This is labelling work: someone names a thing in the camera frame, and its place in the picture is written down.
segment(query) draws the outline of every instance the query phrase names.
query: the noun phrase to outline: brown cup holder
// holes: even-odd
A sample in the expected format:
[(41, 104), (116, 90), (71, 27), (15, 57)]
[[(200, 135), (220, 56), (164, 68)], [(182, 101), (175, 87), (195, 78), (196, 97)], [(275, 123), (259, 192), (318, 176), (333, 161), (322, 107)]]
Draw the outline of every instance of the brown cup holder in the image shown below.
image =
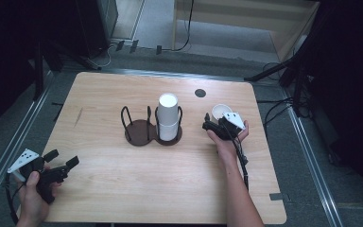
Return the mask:
[[(125, 119), (123, 117), (124, 111), (127, 111), (130, 123), (126, 126)], [(178, 107), (178, 112), (180, 114), (179, 117), (179, 126), (178, 132), (174, 139), (170, 141), (164, 141), (160, 137), (159, 127), (157, 129), (156, 126), (152, 125), (150, 122), (151, 118), (151, 108), (147, 107), (147, 120), (139, 119), (132, 121), (130, 117), (129, 108), (127, 106), (123, 107), (121, 112), (122, 124), (125, 128), (125, 137), (126, 140), (134, 145), (134, 146), (143, 146), (151, 142), (152, 140), (156, 140), (159, 144), (165, 146), (171, 146), (177, 144), (182, 138), (182, 107)], [(155, 120), (157, 125), (159, 125), (158, 121), (158, 107), (155, 109)]]

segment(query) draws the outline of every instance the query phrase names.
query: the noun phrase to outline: gray floor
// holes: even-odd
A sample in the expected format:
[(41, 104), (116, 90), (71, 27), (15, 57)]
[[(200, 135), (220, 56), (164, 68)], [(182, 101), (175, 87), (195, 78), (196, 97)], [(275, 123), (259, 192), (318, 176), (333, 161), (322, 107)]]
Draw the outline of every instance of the gray floor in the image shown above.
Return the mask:
[[(146, 0), (146, 7), (149, 7), (149, 2), (158, 3), (158, 1)], [(142, 24), (137, 27), (135, 35), (140, 40), (140, 45), (148, 46), (148, 40), (152, 41), (155, 46), (156, 43), (165, 44), (165, 42), (168, 42), (168, 39), (164, 38), (164, 36), (161, 36), (162, 38), (154, 38), (152, 35), (150, 36), (151, 39), (144, 38), (141, 34), (145, 33), (148, 35), (148, 33), (139, 33), (140, 29), (143, 29)], [(209, 43), (205, 44), (207, 49), (211, 49)], [(206, 78), (208, 79), (241, 81), (243, 77), (254, 76), (262, 72), (264, 67), (268, 66), (266, 63), (275, 60), (268, 57), (261, 57), (257, 60), (257, 54), (251, 54), (247, 59), (234, 57), (232, 48), (230, 53), (230, 55), (215, 56), (219, 54), (214, 54), (210, 50), (202, 50), (199, 54), (164, 52), (162, 55), (155, 55), (155, 50), (137, 49), (135, 53), (131, 54), (129, 48), (124, 47), (123, 50), (117, 52), (114, 49), (110, 50), (112, 60), (108, 66), (103, 67), (103, 70), (105, 72), (114, 72), (113, 70), (115, 69), (148, 70), (161, 73), (174, 72), (193, 74), (187, 75), (188, 77), (207, 75), (208, 77)], [(30, 126), (23, 143), (20, 144), (17, 150), (18, 153), (21, 153), (24, 148), (32, 148), (39, 152), (43, 150), (55, 124), (53, 119), (60, 110), (60, 107), (52, 105), (52, 102), (63, 103), (76, 74), (85, 71), (74, 62), (66, 58), (63, 58), (63, 60), (65, 62), (64, 69), (61, 73), (54, 74), (55, 77), (50, 92), (47, 94), (39, 115)], [(104, 53), (102, 56), (93, 59), (93, 61), (99, 64), (106, 64), (109, 58)], [(271, 78), (253, 84), (258, 100), (279, 100), (284, 97), (283, 89), (277, 85), (277, 80), (272, 79), (277, 77), (277, 75), (273, 75)], [(33, 87), (30, 87), (1, 117), (0, 157), (4, 154), (11, 137), (32, 104), (32, 96)], [(271, 107), (272, 104), (259, 104), (261, 116), (265, 117)], [(348, 167), (330, 165), (327, 149), (322, 143), (314, 123), (309, 119), (302, 119), (302, 123), (311, 148), (320, 165), (322, 176), (327, 182), (327, 186), (335, 200), (342, 223), (344, 226), (363, 226), (363, 182), (361, 177)], [(303, 155), (301, 141), (298, 139), (288, 112), (279, 115), (268, 125), (268, 145), (281, 191), (285, 194), (284, 203), (287, 222), (282, 226), (328, 226), (329, 221), (320, 201), (319, 192), (315, 187), (313, 176)], [(0, 187), (0, 226), (12, 226), (2, 187)], [(50, 223), (44, 226), (95, 225), (93, 223)]]

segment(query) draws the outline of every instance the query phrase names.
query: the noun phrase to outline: hand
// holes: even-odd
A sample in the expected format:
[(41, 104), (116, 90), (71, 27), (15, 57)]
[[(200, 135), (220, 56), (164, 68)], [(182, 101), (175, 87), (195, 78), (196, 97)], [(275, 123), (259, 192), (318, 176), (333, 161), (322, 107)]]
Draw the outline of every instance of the hand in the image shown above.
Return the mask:
[[(238, 134), (240, 141), (243, 141), (249, 135), (249, 122), (244, 121), (244, 125), (246, 128)], [(237, 168), (237, 153), (233, 142), (220, 139), (213, 131), (208, 130), (207, 133), (216, 144), (221, 166), (227, 171), (230, 168), (235, 170)]]
[[(19, 222), (16, 226), (38, 226), (43, 222), (49, 213), (49, 205), (41, 198), (37, 192), (37, 183), (40, 173), (31, 172), (26, 185), (19, 191), (19, 199), (22, 204)], [(52, 195), (55, 197), (61, 183), (52, 183)]]

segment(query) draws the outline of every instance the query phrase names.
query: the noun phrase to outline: white cup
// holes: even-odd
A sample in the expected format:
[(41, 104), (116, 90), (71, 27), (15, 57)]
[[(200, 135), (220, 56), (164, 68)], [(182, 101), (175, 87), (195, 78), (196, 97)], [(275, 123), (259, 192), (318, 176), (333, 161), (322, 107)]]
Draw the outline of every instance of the white cup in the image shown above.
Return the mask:
[(223, 113), (231, 113), (232, 109), (225, 104), (217, 104), (212, 109), (211, 121), (218, 124), (218, 120), (223, 117)]
[(159, 138), (164, 141), (170, 141), (178, 135), (179, 121), (170, 126), (159, 124), (157, 127), (159, 127)]
[(172, 126), (179, 121), (178, 98), (170, 93), (159, 97), (158, 121), (164, 126)]

